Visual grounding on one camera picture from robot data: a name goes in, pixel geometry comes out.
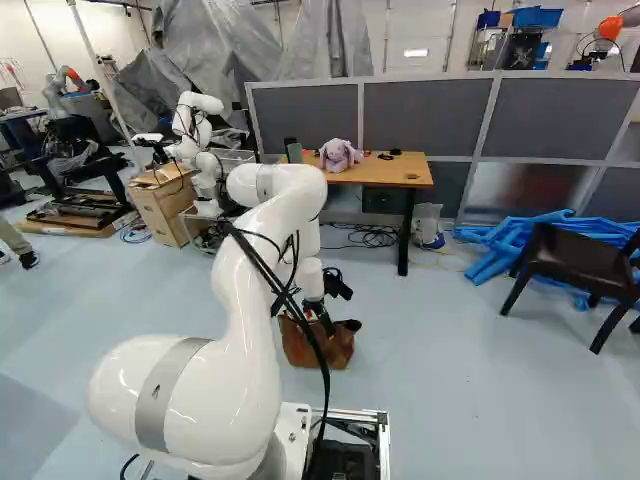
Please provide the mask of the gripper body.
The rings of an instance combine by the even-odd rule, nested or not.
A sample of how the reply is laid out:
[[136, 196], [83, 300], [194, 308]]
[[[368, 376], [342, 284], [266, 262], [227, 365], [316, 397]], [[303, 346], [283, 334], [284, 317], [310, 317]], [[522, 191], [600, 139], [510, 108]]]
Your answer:
[[326, 308], [323, 298], [319, 298], [319, 299], [304, 298], [302, 300], [302, 308], [303, 308], [304, 314], [306, 315], [306, 318], [309, 321], [311, 321], [312, 319], [314, 319], [315, 321], [331, 320], [331, 317]]

